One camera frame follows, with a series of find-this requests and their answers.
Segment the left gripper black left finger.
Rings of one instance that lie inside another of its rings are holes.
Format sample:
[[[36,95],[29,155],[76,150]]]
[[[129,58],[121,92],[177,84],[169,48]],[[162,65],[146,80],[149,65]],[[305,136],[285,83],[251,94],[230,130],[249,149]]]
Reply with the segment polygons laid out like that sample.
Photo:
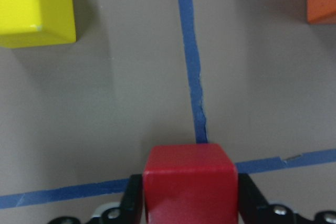
[[[118,206],[101,205],[90,223],[140,223],[143,209],[143,183],[141,174],[130,176],[126,190]]]

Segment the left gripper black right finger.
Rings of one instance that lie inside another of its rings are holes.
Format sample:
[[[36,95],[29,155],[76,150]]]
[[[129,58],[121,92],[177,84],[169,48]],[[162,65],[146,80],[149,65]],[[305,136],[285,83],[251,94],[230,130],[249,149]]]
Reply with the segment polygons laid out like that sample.
[[[251,177],[238,174],[238,211],[244,223],[296,223],[292,210],[281,204],[270,204]]]

